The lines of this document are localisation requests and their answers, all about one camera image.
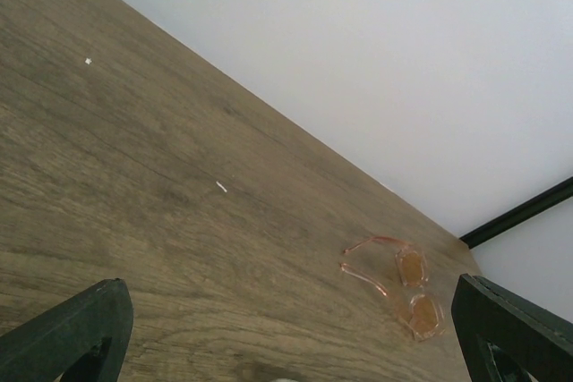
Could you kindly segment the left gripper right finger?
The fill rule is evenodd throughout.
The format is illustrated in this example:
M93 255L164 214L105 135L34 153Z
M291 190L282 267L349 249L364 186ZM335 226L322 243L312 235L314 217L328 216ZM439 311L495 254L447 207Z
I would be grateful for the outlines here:
M572 379L572 324L487 278L459 277L451 316L473 381Z

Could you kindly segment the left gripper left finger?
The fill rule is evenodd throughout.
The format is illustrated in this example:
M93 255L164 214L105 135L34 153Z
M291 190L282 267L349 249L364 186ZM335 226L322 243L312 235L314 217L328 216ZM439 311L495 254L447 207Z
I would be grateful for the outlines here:
M133 331L126 282L105 279L1 336L3 381L117 381Z

